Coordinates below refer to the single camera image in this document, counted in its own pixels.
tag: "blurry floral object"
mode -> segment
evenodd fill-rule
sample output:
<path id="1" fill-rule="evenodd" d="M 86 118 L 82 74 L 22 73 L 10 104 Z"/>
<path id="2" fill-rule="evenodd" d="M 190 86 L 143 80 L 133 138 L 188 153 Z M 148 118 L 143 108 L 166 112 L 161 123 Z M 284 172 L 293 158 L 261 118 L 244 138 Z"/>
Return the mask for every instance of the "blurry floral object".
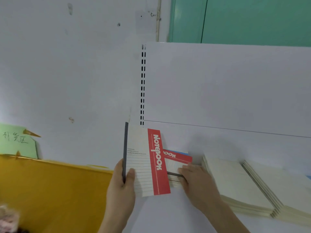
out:
<path id="1" fill-rule="evenodd" d="M 0 233 L 14 233 L 18 230 L 19 214 L 8 209 L 5 205 L 0 206 Z"/>

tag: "red and white notebook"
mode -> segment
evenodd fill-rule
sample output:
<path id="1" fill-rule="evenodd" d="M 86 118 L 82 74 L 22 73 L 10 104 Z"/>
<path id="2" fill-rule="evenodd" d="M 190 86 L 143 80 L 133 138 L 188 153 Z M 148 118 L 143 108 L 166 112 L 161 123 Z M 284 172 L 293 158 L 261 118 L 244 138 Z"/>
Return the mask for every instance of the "red and white notebook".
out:
<path id="1" fill-rule="evenodd" d="M 130 168 L 137 196 L 171 193 L 159 130 L 125 124 L 123 180 Z"/>
<path id="2" fill-rule="evenodd" d="M 177 151 L 163 150 L 165 157 L 166 169 L 170 173 L 179 174 L 178 168 L 192 162 L 192 157 Z M 180 186 L 177 176 L 168 175 L 169 184 L 171 187 Z"/>

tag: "person's right hand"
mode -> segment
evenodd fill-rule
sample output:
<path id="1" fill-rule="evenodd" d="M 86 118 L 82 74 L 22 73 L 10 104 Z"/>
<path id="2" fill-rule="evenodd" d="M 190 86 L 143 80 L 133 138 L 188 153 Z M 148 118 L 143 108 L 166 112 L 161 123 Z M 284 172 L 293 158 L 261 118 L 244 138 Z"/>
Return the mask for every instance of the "person's right hand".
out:
<path id="1" fill-rule="evenodd" d="M 203 214 L 222 202 L 211 175 L 201 166 L 183 165 L 178 171 L 184 176 L 184 178 L 179 177 L 179 181 L 190 202 Z"/>

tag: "yellow board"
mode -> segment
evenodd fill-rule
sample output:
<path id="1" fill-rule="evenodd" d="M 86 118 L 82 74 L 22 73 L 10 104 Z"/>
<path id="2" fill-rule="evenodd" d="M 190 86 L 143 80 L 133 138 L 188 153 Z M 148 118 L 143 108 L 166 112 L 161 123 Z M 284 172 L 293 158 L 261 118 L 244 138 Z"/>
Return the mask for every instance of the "yellow board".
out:
<path id="1" fill-rule="evenodd" d="M 31 233 L 96 233 L 112 171 L 0 155 L 0 204 Z"/>

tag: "hand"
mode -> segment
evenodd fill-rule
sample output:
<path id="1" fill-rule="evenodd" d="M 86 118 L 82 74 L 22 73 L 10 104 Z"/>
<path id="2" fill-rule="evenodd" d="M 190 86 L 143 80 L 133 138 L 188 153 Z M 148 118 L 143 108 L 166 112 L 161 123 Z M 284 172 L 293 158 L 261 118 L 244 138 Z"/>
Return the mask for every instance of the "hand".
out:
<path id="1" fill-rule="evenodd" d="M 184 188 L 186 195 L 194 207 L 203 214 L 213 211 L 217 204 L 222 203 L 220 194 L 211 175 L 201 166 L 188 164 L 178 169 L 184 176 L 179 177 L 179 181 Z"/>
<path id="2" fill-rule="evenodd" d="M 98 233 L 119 233 L 125 228 L 127 221 L 134 209 L 135 170 L 131 168 L 126 176 L 126 182 L 122 180 L 121 159 L 115 166 L 108 190 L 106 211 Z"/>

